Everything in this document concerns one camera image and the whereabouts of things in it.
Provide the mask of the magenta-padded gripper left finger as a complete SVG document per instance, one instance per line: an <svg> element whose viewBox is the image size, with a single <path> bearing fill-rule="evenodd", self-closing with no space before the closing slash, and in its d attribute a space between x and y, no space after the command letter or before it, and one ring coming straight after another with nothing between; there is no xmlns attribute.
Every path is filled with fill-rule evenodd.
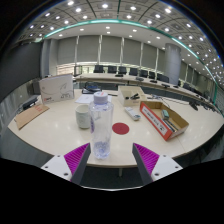
<svg viewBox="0 0 224 224"><path fill-rule="evenodd" d="M42 169L79 185L90 152L90 144L84 144L65 155L56 155L52 157L42 166Z"/></svg>

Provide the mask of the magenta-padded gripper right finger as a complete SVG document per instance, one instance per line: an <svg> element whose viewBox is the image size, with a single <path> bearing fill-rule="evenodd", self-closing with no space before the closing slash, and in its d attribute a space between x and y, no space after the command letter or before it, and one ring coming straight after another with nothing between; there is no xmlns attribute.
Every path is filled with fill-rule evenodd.
<svg viewBox="0 0 224 224"><path fill-rule="evenodd" d="M159 155L137 143L133 144L132 153L144 185L182 169L182 167L168 155Z"/></svg>

